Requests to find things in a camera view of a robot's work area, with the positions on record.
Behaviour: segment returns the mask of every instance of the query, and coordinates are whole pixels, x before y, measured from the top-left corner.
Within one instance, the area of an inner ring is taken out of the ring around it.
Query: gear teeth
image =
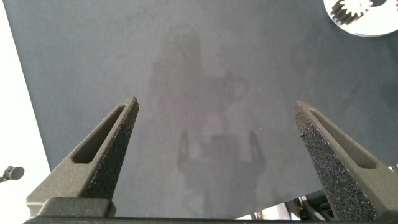
[[[337,1],[336,4],[332,7],[332,19],[335,19],[336,22],[348,25],[364,15],[363,12],[348,11],[348,7],[341,3],[343,1],[344,0]]]

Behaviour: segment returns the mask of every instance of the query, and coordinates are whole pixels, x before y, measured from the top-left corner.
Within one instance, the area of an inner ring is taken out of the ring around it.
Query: textured gray gripper finger
[[[54,197],[111,200],[138,110],[135,97],[118,104],[27,197],[30,215]]]
[[[297,102],[295,120],[340,220],[398,221],[398,177],[314,107]]]

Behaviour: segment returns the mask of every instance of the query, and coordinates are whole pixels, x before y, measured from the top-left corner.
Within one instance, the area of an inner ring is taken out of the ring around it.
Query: white background
[[[29,215],[26,197],[50,174],[24,74],[0,3],[0,175],[21,166],[25,175],[0,183],[0,223],[23,223]]]

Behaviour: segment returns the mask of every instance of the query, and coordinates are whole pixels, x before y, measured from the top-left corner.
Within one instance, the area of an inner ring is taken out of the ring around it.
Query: metal parts
[[[298,102],[295,119],[339,220],[398,221],[398,177],[314,107]]]
[[[22,167],[8,166],[0,177],[0,183],[7,180],[19,180],[24,176],[25,169]]]
[[[379,37],[398,30],[397,0],[373,6],[370,0],[323,0],[330,19],[360,37]]]
[[[243,220],[113,218],[111,199],[138,112],[123,101],[28,196],[26,223],[267,223],[398,221],[398,176],[314,107],[298,102],[295,119],[323,190]],[[276,222],[270,219],[286,219]]]
[[[28,196],[30,215],[55,197],[112,200],[138,110],[135,98],[118,104]]]

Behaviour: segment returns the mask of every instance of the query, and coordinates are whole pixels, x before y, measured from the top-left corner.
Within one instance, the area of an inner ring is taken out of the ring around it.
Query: gray tabletop
[[[237,218],[321,189],[297,100],[398,162],[397,33],[347,34],[322,1],[4,4],[51,169],[137,97],[117,216]]]

